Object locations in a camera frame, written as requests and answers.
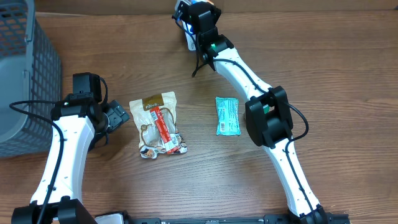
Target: blue-gray laundry basket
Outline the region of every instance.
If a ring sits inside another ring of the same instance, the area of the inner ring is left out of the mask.
[[[0,0],[0,157],[46,151],[52,127],[9,108],[22,100],[62,97],[60,57],[35,19],[33,0]],[[50,117],[53,105],[21,105]]]

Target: teal packet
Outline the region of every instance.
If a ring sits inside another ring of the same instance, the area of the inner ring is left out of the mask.
[[[241,135],[238,116],[239,100],[216,97],[216,106],[218,115],[217,136]]]

